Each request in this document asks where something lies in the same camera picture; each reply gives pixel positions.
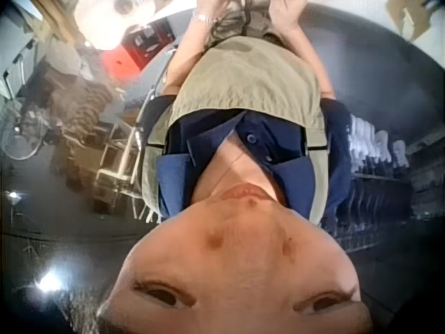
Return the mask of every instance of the woman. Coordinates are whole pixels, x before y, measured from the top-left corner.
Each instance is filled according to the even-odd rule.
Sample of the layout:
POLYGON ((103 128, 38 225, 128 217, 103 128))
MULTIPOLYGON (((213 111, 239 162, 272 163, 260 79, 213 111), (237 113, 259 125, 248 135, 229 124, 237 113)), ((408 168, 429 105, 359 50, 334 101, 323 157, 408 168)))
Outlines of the woman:
POLYGON ((305 5, 272 0, 267 25, 198 0, 147 106, 144 198, 168 220, 128 255, 105 333, 370 329, 354 266, 318 227, 349 189, 349 114, 298 25, 305 5))

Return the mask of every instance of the blue shirt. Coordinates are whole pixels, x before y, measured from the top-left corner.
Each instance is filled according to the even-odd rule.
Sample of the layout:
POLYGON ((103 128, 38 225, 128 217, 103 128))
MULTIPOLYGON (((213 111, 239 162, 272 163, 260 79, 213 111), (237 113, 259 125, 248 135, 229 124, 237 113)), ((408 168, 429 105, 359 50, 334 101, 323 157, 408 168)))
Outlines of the blue shirt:
MULTIPOLYGON (((150 104, 167 108, 174 100, 174 96, 167 95, 150 104)), ((349 192, 350 114, 342 103, 334 100, 321 100, 321 109, 330 143, 327 212, 346 199, 349 192)), ((190 205, 200 175, 232 131, 257 163, 275 178, 287 207, 309 218, 315 177, 312 163, 305 155, 304 129, 280 118, 242 109, 196 111, 169 128, 164 155, 156 162, 161 214, 174 216, 190 205)))

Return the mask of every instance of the floor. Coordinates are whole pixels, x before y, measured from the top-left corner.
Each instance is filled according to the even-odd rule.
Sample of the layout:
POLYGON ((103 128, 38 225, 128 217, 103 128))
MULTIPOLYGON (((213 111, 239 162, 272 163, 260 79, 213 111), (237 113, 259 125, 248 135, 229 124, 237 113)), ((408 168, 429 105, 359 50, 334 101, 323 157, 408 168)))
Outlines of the floor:
MULTIPOLYGON (((190 16, 188 11, 170 18, 177 35, 190 16)), ((417 47, 377 24, 322 6, 305 11, 302 27, 351 112, 407 143, 443 121, 444 71, 417 47)), ((162 63, 160 57, 130 87, 128 103, 145 96, 162 63)), ((128 210, 93 213, 82 193, 50 172, 53 153, 47 146, 27 161, 1 158, 2 289, 33 284, 54 270, 73 289, 93 289, 100 299, 128 250, 153 226, 133 220, 128 210), (11 190, 26 193, 15 208, 4 196, 11 190)), ((364 300, 383 326, 406 300, 435 282, 441 266, 437 247, 428 242, 442 239, 437 225, 413 223, 393 238, 398 242, 352 255, 364 300)))

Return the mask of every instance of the eye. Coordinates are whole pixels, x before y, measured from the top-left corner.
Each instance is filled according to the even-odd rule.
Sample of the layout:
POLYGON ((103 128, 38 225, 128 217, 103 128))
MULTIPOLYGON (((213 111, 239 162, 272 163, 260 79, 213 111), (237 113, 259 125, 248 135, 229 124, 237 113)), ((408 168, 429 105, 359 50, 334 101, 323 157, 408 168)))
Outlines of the eye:
POLYGON ((304 315, 312 315, 314 313, 326 310, 336 304, 347 301, 348 298, 336 294, 323 294, 309 299, 303 303, 294 306, 294 310, 304 315))
POLYGON ((314 304, 312 304, 312 309, 314 312, 325 310, 326 308, 330 308, 331 306, 340 303, 341 301, 331 298, 331 297, 323 297, 317 300, 314 304))
POLYGON ((165 283, 137 283, 134 290, 163 307, 191 308, 196 303, 190 294, 165 283))
POLYGON ((146 294, 169 306, 176 306, 177 304, 176 297, 167 290, 155 289, 146 292, 146 294))

